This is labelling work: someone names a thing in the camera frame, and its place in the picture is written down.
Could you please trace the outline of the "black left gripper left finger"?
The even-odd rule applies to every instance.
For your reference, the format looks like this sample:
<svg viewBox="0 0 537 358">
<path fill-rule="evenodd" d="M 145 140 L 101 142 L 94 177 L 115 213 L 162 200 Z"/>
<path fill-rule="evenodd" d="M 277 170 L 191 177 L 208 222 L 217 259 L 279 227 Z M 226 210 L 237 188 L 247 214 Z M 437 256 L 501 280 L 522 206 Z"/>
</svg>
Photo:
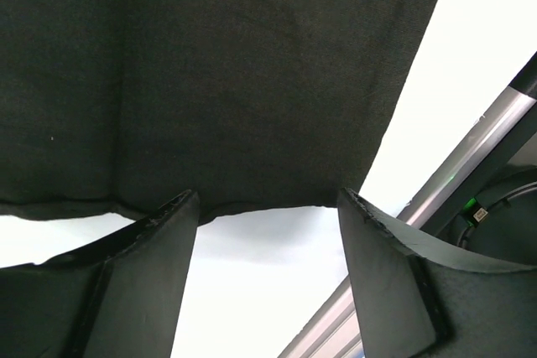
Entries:
<svg viewBox="0 0 537 358">
<path fill-rule="evenodd" d="M 4 268 L 2 356 L 170 356 L 198 217 L 186 191 L 90 244 Z"/>
</svg>

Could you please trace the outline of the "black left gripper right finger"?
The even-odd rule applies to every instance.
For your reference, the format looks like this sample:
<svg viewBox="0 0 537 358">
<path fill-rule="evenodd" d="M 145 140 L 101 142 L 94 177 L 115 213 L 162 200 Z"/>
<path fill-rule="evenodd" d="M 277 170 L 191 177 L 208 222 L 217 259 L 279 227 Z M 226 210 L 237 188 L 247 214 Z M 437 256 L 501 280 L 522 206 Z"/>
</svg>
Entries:
<svg viewBox="0 0 537 358">
<path fill-rule="evenodd" d="M 337 209 L 366 356 L 535 356 L 535 267 L 453 246 L 351 189 Z"/>
</svg>

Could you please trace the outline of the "black long sleeve shirt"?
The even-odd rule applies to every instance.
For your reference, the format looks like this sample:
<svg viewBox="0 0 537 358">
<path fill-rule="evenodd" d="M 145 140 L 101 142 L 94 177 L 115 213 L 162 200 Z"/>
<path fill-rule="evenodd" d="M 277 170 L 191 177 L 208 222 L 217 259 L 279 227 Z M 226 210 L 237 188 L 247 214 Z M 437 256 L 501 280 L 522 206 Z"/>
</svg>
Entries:
<svg viewBox="0 0 537 358">
<path fill-rule="evenodd" d="M 1 212 L 360 189 L 438 0 L 1 0 Z"/>
</svg>

